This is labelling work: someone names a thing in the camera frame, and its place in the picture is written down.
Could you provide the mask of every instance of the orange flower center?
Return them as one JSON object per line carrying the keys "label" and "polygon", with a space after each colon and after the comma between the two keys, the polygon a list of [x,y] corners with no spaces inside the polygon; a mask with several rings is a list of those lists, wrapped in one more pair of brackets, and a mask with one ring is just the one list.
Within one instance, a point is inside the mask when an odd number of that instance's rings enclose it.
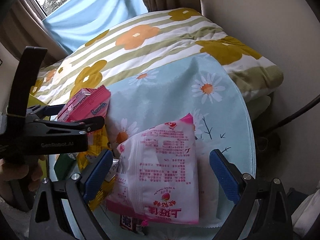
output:
{"label": "orange flower center", "polygon": [[148,76],[148,74],[147,73],[143,73],[140,76],[138,76],[137,79],[142,79],[142,78],[145,78],[146,76]]}
{"label": "orange flower center", "polygon": [[124,141],[126,141],[128,139],[128,134],[125,131],[122,131],[120,133],[118,133],[117,138],[116,138],[116,142],[118,144],[123,143]]}
{"label": "orange flower center", "polygon": [[212,91],[213,91],[213,85],[211,85],[211,84],[204,84],[201,88],[200,88],[201,90],[202,90],[202,92],[204,93],[204,94],[211,94],[212,93]]}

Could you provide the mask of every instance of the silver screw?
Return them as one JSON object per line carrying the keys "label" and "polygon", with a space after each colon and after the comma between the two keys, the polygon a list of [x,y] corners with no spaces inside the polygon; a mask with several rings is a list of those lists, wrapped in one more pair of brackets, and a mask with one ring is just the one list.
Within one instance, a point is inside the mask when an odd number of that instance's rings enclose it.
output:
{"label": "silver screw", "polygon": [[250,174],[248,174],[248,173],[244,173],[244,174],[242,175],[242,177],[243,177],[245,180],[250,180],[250,179],[252,178],[252,176],[251,176]]}
{"label": "silver screw", "polygon": [[79,173],[74,173],[74,174],[71,175],[71,179],[73,179],[73,180],[77,180],[79,178],[80,178],[80,174]]}
{"label": "silver screw", "polygon": [[280,184],[281,183],[281,180],[280,179],[278,179],[278,178],[274,178],[273,179],[273,182],[275,183],[275,184]]}
{"label": "silver screw", "polygon": [[47,184],[49,182],[49,179],[48,178],[43,178],[43,180],[42,180],[42,183],[43,184]]}

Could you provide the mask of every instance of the white wall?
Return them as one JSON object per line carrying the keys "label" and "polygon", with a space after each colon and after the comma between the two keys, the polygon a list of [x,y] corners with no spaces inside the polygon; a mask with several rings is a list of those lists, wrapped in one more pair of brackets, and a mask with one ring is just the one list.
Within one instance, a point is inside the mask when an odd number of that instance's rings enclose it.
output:
{"label": "white wall", "polygon": [[[284,71],[270,125],[320,94],[320,24],[305,0],[202,0],[202,12]],[[312,193],[320,179],[320,105],[279,129],[280,156],[269,166],[286,189]]]}
{"label": "white wall", "polygon": [[14,74],[18,66],[18,60],[16,60],[0,43],[0,59],[2,64],[0,65],[0,112],[4,109],[7,99],[9,98],[10,89]]}

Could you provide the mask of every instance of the blue fabric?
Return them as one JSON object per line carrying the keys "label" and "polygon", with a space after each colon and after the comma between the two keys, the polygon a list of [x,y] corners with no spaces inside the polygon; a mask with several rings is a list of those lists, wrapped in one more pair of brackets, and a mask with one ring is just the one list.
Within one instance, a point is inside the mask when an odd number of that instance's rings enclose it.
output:
{"label": "blue fabric", "polygon": [[43,23],[52,37],[72,53],[110,27],[147,12],[142,0],[68,0]]}
{"label": "blue fabric", "polygon": [[[201,93],[206,82],[214,87],[215,95],[210,94],[212,101]],[[191,113],[197,140],[209,144],[212,149],[224,151],[226,159],[234,163],[241,173],[255,176],[253,131],[243,97],[223,67],[210,55],[201,53],[177,60],[114,83],[108,88],[111,99],[106,127],[110,142],[114,142],[117,133],[113,129],[114,124],[116,129],[132,136]],[[221,221],[216,224],[217,227],[224,223],[233,206],[233,202],[226,198],[219,187],[217,217]],[[255,205],[240,239],[248,235],[257,208]],[[120,228],[119,215],[102,207],[97,208],[94,215],[111,240],[142,239]],[[219,230],[177,224],[149,225],[148,239],[211,240]]]}

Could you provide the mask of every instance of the finger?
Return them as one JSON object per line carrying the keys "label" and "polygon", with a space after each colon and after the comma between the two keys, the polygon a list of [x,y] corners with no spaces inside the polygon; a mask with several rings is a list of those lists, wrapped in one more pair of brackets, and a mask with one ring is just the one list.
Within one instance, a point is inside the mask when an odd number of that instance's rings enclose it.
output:
{"label": "finger", "polygon": [[45,161],[45,156],[44,156],[44,155],[39,155],[39,159],[40,159],[41,161]]}
{"label": "finger", "polygon": [[31,183],[29,184],[28,189],[29,189],[30,191],[36,191],[36,190],[39,188],[40,183],[41,183],[41,180],[40,180],[40,179],[38,179],[38,180],[36,180],[36,181],[33,181],[33,182],[31,182]]}
{"label": "finger", "polygon": [[33,170],[33,173],[31,175],[31,179],[32,181],[36,181],[38,179],[40,179],[43,175],[43,172],[42,172],[42,168],[40,166],[40,164],[38,163],[38,166]]}
{"label": "finger", "polygon": [[13,179],[22,179],[29,172],[28,165],[18,165],[13,163],[3,163],[0,166],[0,180],[9,181]]}

